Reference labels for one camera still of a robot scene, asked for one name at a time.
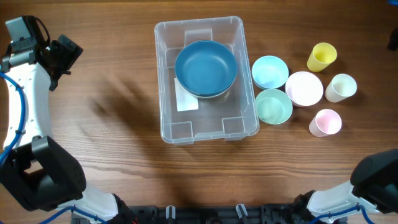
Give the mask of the cream plastic cup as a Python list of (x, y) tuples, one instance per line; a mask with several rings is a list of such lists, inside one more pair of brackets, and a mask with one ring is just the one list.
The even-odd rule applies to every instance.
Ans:
[(358, 89), (353, 77), (348, 74), (337, 74), (325, 90), (325, 97), (332, 103), (337, 103), (353, 96)]

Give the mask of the yellow plastic cup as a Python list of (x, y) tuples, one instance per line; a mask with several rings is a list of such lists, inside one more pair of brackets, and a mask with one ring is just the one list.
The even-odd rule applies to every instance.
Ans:
[(314, 46), (307, 61), (307, 67), (313, 72), (320, 72), (333, 63), (337, 58), (335, 47), (321, 42)]

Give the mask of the pink plastic cup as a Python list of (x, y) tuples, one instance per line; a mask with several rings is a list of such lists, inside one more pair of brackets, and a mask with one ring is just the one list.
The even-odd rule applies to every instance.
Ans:
[(342, 127), (342, 120), (336, 111), (331, 109), (320, 110), (309, 124), (309, 131), (316, 137), (325, 137), (336, 134)]

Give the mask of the blue plastic plate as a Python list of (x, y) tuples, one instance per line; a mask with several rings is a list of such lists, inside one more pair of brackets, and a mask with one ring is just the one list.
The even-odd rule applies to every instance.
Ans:
[(215, 75), (215, 76), (183, 76), (178, 77), (183, 88), (197, 95), (215, 95), (232, 87), (236, 75)]
[(236, 75), (238, 65), (233, 53), (223, 44), (200, 40), (186, 46), (175, 61), (175, 76)]

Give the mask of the cream plastic plate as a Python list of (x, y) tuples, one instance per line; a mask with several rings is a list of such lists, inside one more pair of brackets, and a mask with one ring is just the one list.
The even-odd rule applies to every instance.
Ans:
[(219, 97), (219, 96), (221, 96), (221, 95), (227, 93), (227, 92), (229, 91), (230, 87), (229, 87), (228, 89), (225, 89), (225, 90), (222, 91), (222, 92), (219, 92), (219, 93), (215, 94), (215, 95), (197, 95), (197, 94), (194, 94), (193, 92), (188, 91), (188, 90), (185, 89), (185, 88), (183, 88), (183, 89), (184, 89), (188, 94), (192, 95), (192, 96), (195, 97), (195, 98), (205, 98), (205, 99), (207, 99), (207, 98), (216, 98), (216, 97)]

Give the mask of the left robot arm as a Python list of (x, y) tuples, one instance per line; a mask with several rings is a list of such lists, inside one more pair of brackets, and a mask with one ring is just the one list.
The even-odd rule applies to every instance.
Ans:
[(53, 138), (49, 93), (68, 75), (82, 48), (65, 35), (50, 38), (35, 16), (6, 22), (11, 43), (1, 58), (9, 94), (9, 126), (1, 154), (1, 184), (28, 211), (71, 212), (90, 223), (137, 223), (115, 194), (86, 181), (80, 163)]

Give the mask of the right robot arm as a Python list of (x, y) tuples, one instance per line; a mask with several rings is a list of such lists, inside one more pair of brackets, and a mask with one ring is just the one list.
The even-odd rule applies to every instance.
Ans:
[[(310, 54), (307, 67), (319, 72), (315, 64), (335, 58), (332, 45), (319, 43)], [(357, 89), (354, 78), (341, 73), (332, 78), (324, 94), (328, 101), (337, 103), (353, 96)], [(341, 127), (338, 113), (324, 109), (312, 119), (309, 131), (316, 137), (325, 137), (336, 134)], [(357, 213), (362, 213), (367, 223), (374, 223), (368, 213), (397, 213), (397, 148), (365, 157), (350, 180), (328, 190), (301, 194), (284, 209), (282, 217), (287, 223), (340, 223)]]

